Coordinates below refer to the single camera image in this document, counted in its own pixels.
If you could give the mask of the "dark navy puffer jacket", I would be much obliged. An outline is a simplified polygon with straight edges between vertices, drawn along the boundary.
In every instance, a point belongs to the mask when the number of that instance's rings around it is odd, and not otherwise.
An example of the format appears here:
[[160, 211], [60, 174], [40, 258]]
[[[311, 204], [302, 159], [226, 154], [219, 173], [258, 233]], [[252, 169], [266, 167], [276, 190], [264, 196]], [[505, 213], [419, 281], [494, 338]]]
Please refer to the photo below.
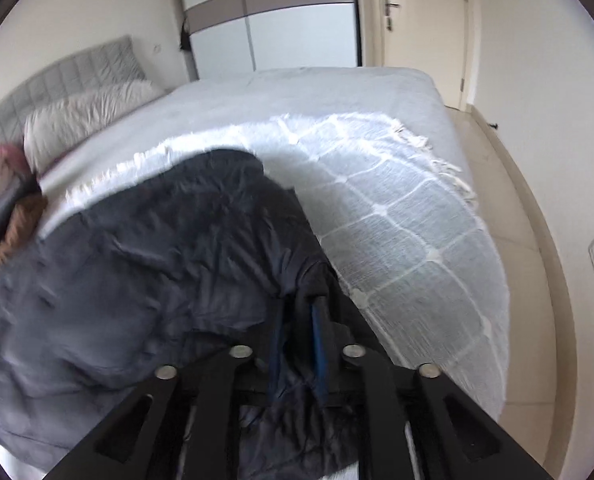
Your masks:
[[74, 214], [0, 266], [0, 444], [49, 470], [158, 367], [242, 344], [275, 310], [267, 408], [241, 412], [243, 479], [318, 479], [357, 458], [350, 408], [315, 396], [312, 311], [358, 336], [296, 195], [254, 155], [190, 157]]

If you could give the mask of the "cream bedroom door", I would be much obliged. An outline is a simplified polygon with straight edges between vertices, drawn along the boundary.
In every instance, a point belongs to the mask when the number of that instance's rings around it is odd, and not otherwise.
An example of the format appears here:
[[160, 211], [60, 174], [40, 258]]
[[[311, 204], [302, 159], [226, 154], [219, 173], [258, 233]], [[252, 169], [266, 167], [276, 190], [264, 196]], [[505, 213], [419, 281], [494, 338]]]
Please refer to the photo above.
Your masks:
[[377, 0], [376, 64], [413, 68], [434, 81], [446, 106], [465, 103], [468, 0], [391, 0], [393, 31]]

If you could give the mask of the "white bed mattress sheet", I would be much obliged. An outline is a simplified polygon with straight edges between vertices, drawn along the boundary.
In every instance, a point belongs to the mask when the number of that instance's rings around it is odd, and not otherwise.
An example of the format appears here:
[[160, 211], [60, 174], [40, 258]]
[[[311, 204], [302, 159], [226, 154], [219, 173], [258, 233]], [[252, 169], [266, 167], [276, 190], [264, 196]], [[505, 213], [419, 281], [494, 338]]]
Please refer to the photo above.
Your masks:
[[399, 120], [411, 133], [425, 136], [435, 156], [472, 182], [454, 123], [431, 77], [411, 68], [363, 67], [266, 70], [185, 84], [96, 133], [39, 183], [44, 195], [56, 198], [174, 136], [275, 116], [347, 113]]

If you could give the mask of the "brown fur hood trim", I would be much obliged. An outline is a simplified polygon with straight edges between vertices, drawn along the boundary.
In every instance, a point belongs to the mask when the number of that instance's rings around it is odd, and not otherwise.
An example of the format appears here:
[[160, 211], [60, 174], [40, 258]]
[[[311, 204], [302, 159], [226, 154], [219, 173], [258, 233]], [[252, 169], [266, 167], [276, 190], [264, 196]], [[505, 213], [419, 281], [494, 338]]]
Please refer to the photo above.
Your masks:
[[0, 266], [32, 239], [47, 206], [47, 197], [41, 193], [27, 195], [16, 202], [0, 242]]

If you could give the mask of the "white sliding wardrobe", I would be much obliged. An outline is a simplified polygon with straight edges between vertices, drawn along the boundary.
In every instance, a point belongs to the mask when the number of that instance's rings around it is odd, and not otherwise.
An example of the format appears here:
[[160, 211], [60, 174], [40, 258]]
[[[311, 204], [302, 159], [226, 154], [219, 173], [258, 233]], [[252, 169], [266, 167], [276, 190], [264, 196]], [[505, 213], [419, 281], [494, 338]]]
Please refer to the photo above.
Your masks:
[[359, 67], [359, 0], [179, 0], [193, 79], [303, 67]]

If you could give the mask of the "white cream pillow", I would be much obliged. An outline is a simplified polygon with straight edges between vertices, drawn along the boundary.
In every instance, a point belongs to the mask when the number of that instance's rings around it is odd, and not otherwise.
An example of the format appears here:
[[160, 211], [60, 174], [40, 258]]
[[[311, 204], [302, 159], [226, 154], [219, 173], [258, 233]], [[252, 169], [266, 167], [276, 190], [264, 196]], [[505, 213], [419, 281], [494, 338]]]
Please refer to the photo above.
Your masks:
[[148, 80], [131, 80], [66, 96], [28, 115], [23, 146], [30, 169], [44, 174], [90, 136], [166, 94]]

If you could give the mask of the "grey padded headboard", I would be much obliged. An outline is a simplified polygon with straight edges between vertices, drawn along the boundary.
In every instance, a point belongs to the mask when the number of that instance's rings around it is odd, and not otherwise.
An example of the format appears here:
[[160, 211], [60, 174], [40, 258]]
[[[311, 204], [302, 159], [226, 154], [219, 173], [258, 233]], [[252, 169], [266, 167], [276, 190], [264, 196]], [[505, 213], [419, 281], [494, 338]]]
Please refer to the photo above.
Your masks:
[[84, 91], [145, 78], [130, 36], [61, 58], [0, 100], [0, 143], [20, 142], [25, 120], [35, 110]]

